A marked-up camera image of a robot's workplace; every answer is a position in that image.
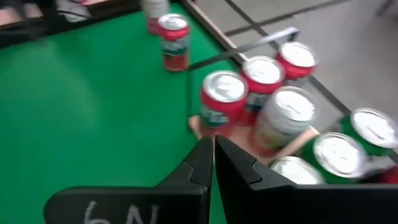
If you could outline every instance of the black cable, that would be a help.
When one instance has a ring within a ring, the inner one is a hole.
[[[57,10],[57,13],[74,15],[74,16],[85,18],[85,19],[93,19],[93,17],[91,17],[91,16],[85,16],[85,15],[82,15],[82,14],[79,14],[79,13],[70,12],[70,11],[64,11],[64,10]]]

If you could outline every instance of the metal rod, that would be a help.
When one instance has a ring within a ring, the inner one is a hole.
[[[201,62],[194,63],[193,65],[191,65],[189,67],[188,70],[189,71],[194,71],[194,70],[196,70],[198,68],[202,68],[202,67],[210,65],[212,63],[219,62],[221,60],[225,60],[225,59],[230,58],[230,57],[234,57],[238,53],[246,52],[246,51],[254,49],[256,47],[260,47],[262,45],[269,44],[270,42],[275,41],[277,39],[280,39],[282,37],[290,36],[291,38],[295,38],[295,36],[296,36],[295,34],[298,34],[298,32],[299,32],[298,29],[296,29],[294,27],[289,27],[287,29],[284,29],[282,31],[276,32],[274,34],[262,37],[262,38],[260,38],[260,39],[258,39],[256,41],[254,41],[254,42],[248,43],[246,45],[240,46],[240,47],[235,48],[235,49],[231,49],[231,50],[229,50],[227,52],[224,52],[223,54],[211,57],[211,58],[203,60]]]

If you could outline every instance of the wooden board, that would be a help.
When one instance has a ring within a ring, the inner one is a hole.
[[[201,139],[202,133],[200,132],[200,117],[199,115],[195,115],[189,118],[188,120],[189,126],[191,127],[192,131],[195,133],[195,136],[198,139]],[[261,161],[263,164],[268,164],[270,161],[281,158],[284,156],[291,156],[295,154],[307,141],[311,138],[319,134],[319,132],[310,127],[306,131],[304,131],[298,138],[293,140],[289,145],[284,147],[281,151],[279,151],[274,157],[266,157],[260,155],[256,150],[254,150],[248,141],[248,136],[250,133],[251,127],[244,127],[244,126],[236,126],[229,137],[232,142],[237,144],[239,147],[244,149],[246,152],[250,153],[256,159]]]
[[[36,4],[25,4],[24,7],[26,16],[29,18],[38,18],[43,16],[42,11]],[[6,7],[4,9],[0,9],[0,26],[14,24],[20,21],[21,18],[13,8]]]

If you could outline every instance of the wooden tray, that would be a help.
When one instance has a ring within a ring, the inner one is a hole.
[[[200,132],[199,129],[200,127],[199,115],[190,117],[188,123],[192,131],[195,133],[195,136],[198,139],[201,139],[202,133]],[[295,154],[307,141],[309,141],[311,138],[319,134],[319,132],[315,128],[310,127],[306,131],[304,131],[298,138],[293,140],[289,145],[287,145],[281,151],[279,151],[274,157],[265,157],[259,155],[258,152],[256,152],[256,150],[254,150],[250,146],[248,142],[248,134],[250,130],[251,127],[236,126],[229,139],[235,144],[237,144],[239,147],[244,149],[246,152],[250,153],[252,156],[254,156],[263,164],[268,164],[270,163],[270,161],[277,158],[281,158],[284,156],[291,156]]]

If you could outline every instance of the soda can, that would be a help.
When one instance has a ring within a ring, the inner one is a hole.
[[[318,114],[315,100],[304,90],[284,86],[269,98],[252,134],[251,146],[263,156],[273,156],[308,129]]]
[[[216,71],[206,76],[201,89],[201,129],[205,134],[228,137],[239,118],[248,84],[237,73]]]
[[[321,173],[299,157],[286,156],[279,158],[271,164],[270,169],[296,184],[313,185],[325,183]]]
[[[329,130],[351,136],[370,156],[386,156],[398,147],[397,123],[370,108],[358,108],[344,115]]]
[[[341,133],[321,134],[302,148],[301,158],[319,170],[328,184],[353,184],[368,167],[368,155],[353,138]]]
[[[160,34],[160,17],[169,13],[168,0],[141,0],[142,10],[144,11],[147,28],[151,34]]]
[[[273,58],[255,56],[245,61],[242,77],[249,87],[248,100],[240,120],[242,125],[253,125],[267,98],[283,85],[284,71]]]
[[[167,14],[159,18],[163,63],[170,72],[186,70],[189,65],[190,29],[186,18]]]
[[[318,63],[314,51],[299,42],[286,42],[279,47],[275,59],[285,70],[285,85],[303,87]]]

